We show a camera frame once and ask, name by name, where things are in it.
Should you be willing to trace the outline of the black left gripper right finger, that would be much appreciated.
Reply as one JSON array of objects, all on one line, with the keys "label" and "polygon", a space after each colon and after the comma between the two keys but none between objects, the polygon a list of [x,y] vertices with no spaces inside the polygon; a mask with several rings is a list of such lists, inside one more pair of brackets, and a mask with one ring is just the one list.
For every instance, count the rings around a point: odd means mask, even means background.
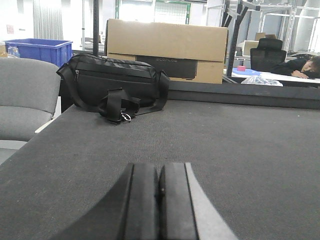
[{"label": "black left gripper right finger", "polygon": [[159,193],[160,239],[237,239],[200,186],[190,163],[165,164]]}]

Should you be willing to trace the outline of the black shoulder bag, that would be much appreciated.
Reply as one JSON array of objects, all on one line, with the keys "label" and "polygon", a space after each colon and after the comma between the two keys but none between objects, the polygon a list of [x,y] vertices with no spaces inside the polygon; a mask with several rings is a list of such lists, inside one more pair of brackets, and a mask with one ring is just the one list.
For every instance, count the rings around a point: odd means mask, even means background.
[{"label": "black shoulder bag", "polygon": [[56,73],[76,106],[117,124],[161,111],[168,99],[168,75],[141,61],[79,53]]}]

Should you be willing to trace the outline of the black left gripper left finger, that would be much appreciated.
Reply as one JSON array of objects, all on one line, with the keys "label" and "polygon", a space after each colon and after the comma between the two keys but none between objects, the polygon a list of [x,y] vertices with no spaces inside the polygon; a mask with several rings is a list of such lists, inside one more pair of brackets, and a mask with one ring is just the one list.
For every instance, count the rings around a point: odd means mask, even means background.
[{"label": "black left gripper left finger", "polygon": [[103,198],[54,240],[157,240],[158,175],[150,163],[129,163]]}]

